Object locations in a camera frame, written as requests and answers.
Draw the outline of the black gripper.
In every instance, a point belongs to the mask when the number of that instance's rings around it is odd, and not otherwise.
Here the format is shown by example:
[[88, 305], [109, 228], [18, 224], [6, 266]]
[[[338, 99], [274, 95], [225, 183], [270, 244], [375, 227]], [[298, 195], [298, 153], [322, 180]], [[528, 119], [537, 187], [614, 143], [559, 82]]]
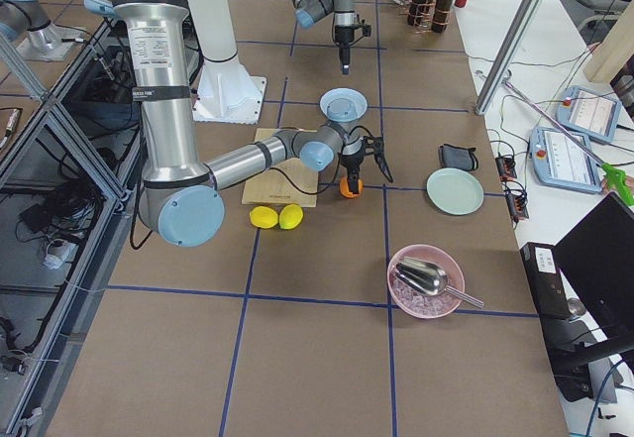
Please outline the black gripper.
[[340, 165], [347, 171], [346, 185], [349, 192], [360, 191], [361, 164], [366, 157], [367, 141], [357, 139], [354, 143], [346, 145], [339, 153]]
[[361, 31], [361, 39], [371, 36], [371, 25], [367, 24], [358, 13], [335, 13], [333, 17], [333, 43], [339, 48], [341, 72], [350, 73], [351, 50], [359, 38], [356, 30]]

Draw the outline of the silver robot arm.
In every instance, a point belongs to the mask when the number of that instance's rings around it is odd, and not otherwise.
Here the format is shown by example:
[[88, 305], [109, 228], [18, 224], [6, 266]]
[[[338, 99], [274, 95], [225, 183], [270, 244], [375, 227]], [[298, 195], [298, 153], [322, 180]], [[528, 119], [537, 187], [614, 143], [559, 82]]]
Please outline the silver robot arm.
[[196, 247], [224, 219], [220, 193], [292, 158], [320, 171], [339, 161], [357, 182], [369, 138], [359, 127], [361, 94], [329, 92], [326, 122], [314, 131], [281, 130], [209, 162], [195, 142], [198, 119], [254, 123], [265, 81], [249, 75], [235, 43], [228, 0], [84, 0], [127, 27], [148, 157], [137, 196], [143, 223], [171, 244]]
[[350, 73], [351, 49], [354, 44], [371, 35], [371, 25], [361, 18], [356, 0], [291, 0], [297, 24], [309, 29], [332, 15], [331, 38], [339, 51], [341, 72]]

